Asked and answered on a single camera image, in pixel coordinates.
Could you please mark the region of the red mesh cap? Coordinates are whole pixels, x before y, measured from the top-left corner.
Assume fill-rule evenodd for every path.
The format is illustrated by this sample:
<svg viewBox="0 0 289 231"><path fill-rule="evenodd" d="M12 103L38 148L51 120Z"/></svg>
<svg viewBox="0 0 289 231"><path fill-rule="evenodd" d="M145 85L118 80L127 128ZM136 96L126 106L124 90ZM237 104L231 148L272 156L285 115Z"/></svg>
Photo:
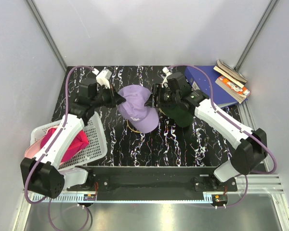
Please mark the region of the red mesh cap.
<svg viewBox="0 0 289 231"><path fill-rule="evenodd" d="M45 146L45 144L50 139L50 137L54 134L56 129L57 129L57 126L54 126L47 130L46 135L41 140L40 148L43 148ZM76 154L78 154L81 150L86 148L88 145L89 145L89 140L87 138L87 135L85 134L83 130L81 130L73 139L70 146L68 147L60 164L62 165L63 163L70 160L72 157L74 157Z"/></svg>

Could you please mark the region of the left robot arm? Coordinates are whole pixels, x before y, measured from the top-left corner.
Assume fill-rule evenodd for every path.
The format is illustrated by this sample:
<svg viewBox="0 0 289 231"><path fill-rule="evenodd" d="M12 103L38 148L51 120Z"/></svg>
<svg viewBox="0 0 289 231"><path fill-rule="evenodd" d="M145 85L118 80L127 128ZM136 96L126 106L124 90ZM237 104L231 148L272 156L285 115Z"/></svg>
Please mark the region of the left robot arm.
<svg viewBox="0 0 289 231"><path fill-rule="evenodd" d="M88 175L86 168L76 166L60 170L60 163L72 141L87 126L96 108L114 108L125 101L112 86L106 88L97 83L81 85L67 114L44 147L32 158L25 157L22 160L20 168L25 193L32 191L54 199L62 190L75 185L85 191L90 190L94 186L94 178Z"/></svg>

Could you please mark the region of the dark green cap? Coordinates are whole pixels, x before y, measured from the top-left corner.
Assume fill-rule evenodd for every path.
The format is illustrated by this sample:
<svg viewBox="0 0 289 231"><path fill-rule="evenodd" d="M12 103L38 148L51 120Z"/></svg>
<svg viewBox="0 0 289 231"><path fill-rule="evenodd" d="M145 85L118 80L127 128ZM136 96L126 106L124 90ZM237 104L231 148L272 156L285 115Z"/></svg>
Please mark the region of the dark green cap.
<svg viewBox="0 0 289 231"><path fill-rule="evenodd" d="M161 107L159 110L181 128L188 127L193 123L193 116L178 105L174 107Z"/></svg>

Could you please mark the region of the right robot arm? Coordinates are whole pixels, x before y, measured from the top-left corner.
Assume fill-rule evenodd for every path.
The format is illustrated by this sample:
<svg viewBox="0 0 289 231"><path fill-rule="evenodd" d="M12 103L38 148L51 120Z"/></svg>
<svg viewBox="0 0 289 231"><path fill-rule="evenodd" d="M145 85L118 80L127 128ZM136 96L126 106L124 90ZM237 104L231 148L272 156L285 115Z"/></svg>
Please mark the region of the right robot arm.
<svg viewBox="0 0 289 231"><path fill-rule="evenodd" d="M184 74L172 74L167 68L163 72L163 82L153 85L146 105L161 109L174 120L189 114L205 121L235 150L230 160L219 165L209 178L213 190L221 190L232 177L248 175L267 157L266 133L262 129L253 130L229 116L207 94L193 89Z"/></svg>

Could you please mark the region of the purple cap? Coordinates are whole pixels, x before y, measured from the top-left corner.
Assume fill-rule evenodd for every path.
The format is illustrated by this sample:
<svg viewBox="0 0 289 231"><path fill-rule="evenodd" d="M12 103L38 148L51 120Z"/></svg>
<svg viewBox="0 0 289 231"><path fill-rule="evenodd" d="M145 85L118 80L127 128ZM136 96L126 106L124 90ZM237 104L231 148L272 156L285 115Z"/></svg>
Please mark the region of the purple cap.
<svg viewBox="0 0 289 231"><path fill-rule="evenodd" d="M150 133L158 127L157 110L145 106L151 91L142 85L128 85L118 94L126 101L117 106L122 117L128 120L139 132Z"/></svg>

